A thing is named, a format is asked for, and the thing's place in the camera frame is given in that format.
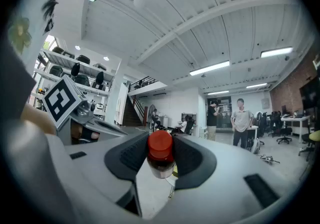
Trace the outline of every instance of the floor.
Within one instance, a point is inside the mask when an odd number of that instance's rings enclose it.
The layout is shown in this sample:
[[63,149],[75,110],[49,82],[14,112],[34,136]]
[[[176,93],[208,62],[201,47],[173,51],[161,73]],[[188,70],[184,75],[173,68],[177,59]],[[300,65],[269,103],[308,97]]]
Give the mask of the floor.
[[[289,181],[298,184],[307,166],[306,157],[308,153],[302,153],[301,156],[298,156],[300,148],[306,145],[300,144],[297,136],[289,137],[292,138],[290,144],[285,142],[278,144],[276,140],[279,137],[272,138],[271,136],[264,135],[261,140],[265,144],[260,147],[259,155],[272,156],[274,160],[280,162],[272,163],[272,168],[280,172]],[[217,133],[216,141],[232,145],[233,134]],[[136,178],[142,217],[143,219],[152,219],[167,203],[171,185],[165,179],[156,178],[152,174],[147,161],[143,163]]]

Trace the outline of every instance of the white desk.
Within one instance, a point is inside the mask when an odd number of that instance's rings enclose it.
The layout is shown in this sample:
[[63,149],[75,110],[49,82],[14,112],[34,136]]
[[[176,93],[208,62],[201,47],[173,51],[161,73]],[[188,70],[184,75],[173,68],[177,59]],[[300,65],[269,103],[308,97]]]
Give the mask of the white desk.
[[299,143],[302,143],[302,122],[308,120],[308,125],[310,125],[310,115],[304,116],[301,118],[294,117],[282,117],[281,121],[283,121],[283,127],[286,127],[286,122],[291,122],[291,127],[293,127],[293,122],[300,122],[300,131],[299,131]]
[[255,130],[254,131],[254,138],[256,139],[257,138],[257,136],[258,136],[258,126],[256,126],[256,125],[252,125],[251,127],[249,127],[247,130],[248,131],[250,131],[250,130]]

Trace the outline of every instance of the computer monitor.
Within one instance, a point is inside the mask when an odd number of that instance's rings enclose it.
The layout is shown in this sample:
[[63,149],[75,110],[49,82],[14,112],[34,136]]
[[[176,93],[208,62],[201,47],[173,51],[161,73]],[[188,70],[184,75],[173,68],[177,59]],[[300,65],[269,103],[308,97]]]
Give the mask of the computer monitor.
[[287,113],[286,105],[283,105],[281,108],[282,108],[282,115],[285,115]]

